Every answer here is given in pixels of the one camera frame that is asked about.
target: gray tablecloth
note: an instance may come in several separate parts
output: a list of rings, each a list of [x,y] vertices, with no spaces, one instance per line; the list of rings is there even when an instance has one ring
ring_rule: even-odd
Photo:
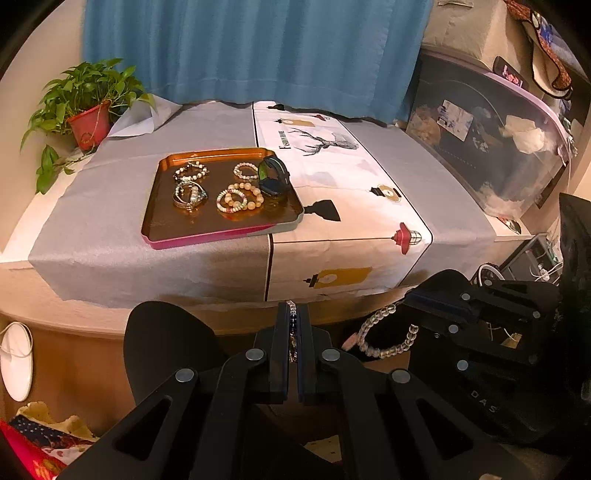
[[[346,127],[401,188],[433,234],[405,279],[444,268],[471,275],[495,237],[461,185],[405,133],[370,122]],[[131,308],[264,302],[268,235],[153,250],[140,230],[158,162],[172,153],[256,147],[251,105],[183,109],[149,135],[108,139],[57,202],[29,261],[64,300]]]
[[[140,234],[162,158],[237,147],[256,147],[251,105],[205,103],[152,134],[105,141],[57,202],[30,263],[62,299],[111,308],[264,301],[268,235],[153,250]]]

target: pothos plant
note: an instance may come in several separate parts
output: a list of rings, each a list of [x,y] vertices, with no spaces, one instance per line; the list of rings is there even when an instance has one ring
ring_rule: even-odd
[[[21,141],[21,149],[27,137],[35,130],[45,133],[67,135],[72,133],[68,119],[108,101],[111,122],[117,120],[137,100],[154,106],[154,99],[144,90],[142,83],[133,76],[135,66],[120,72],[114,67],[122,59],[102,60],[97,63],[83,62],[77,67],[62,72],[62,79],[50,81],[40,102],[41,108],[29,120],[29,129]],[[41,155],[41,166],[37,169],[37,191],[45,194],[62,170],[74,173],[70,167],[84,159],[60,158],[50,145]]]

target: transparent plastic storage box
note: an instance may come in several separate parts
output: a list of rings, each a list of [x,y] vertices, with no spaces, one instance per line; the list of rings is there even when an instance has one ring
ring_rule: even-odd
[[[422,53],[420,69],[407,133],[485,213],[519,219],[570,161],[558,116],[515,83],[461,60]]]

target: potted plant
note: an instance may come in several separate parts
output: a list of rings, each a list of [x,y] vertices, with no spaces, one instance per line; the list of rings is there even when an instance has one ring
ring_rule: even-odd
[[[83,62],[63,72],[66,77],[45,85],[49,88],[41,100],[41,108],[29,120],[21,149],[29,134],[35,130],[61,135],[74,134],[83,153],[92,152],[107,136],[111,125],[136,100],[153,105],[151,95],[145,93],[142,83],[133,76],[135,66],[119,72],[114,67],[122,59]],[[46,193],[59,172],[73,173],[69,167],[81,158],[60,159],[49,145],[41,155],[37,170],[37,191]]]

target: blue curtain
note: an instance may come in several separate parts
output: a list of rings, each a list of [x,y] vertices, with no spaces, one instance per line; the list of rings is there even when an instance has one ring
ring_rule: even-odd
[[[88,0],[84,58],[177,103],[398,117],[432,0]]]

